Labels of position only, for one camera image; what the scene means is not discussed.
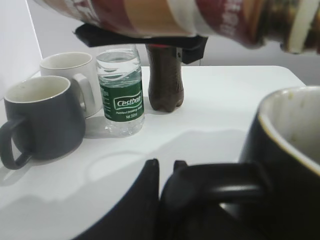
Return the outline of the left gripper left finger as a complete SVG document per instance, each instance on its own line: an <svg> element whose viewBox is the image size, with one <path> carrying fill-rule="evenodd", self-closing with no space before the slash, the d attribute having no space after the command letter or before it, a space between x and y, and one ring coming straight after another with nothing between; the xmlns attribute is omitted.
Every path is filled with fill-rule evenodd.
<svg viewBox="0 0 320 240"><path fill-rule="evenodd" d="M152 240L159 205L159 180L159 161L147 160L115 206L75 239Z"/></svg>

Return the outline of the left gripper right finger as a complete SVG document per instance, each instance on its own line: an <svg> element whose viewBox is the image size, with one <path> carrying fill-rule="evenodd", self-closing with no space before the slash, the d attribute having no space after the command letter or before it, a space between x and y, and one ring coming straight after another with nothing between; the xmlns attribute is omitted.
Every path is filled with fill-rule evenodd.
<svg viewBox="0 0 320 240"><path fill-rule="evenodd" d="M188 167L188 164L185 160L176 160L173 165L172 176L174 178L183 178L184 169L186 169L187 167Z"/></svg>

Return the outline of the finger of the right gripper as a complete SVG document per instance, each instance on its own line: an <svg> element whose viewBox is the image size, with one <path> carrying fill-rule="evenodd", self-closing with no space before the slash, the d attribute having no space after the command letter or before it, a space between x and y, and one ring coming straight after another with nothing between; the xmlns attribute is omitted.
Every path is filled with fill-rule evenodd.
<svg viewBox="0 0 320 240"><path fill-rule="evenodd" d="M91 24L83 24L73 32L75 36L89 48L145 44L156 47L171 47L172 55L184 64L191 64L203 58L207 38L195 37L130 37L108 31Z"/></svg>

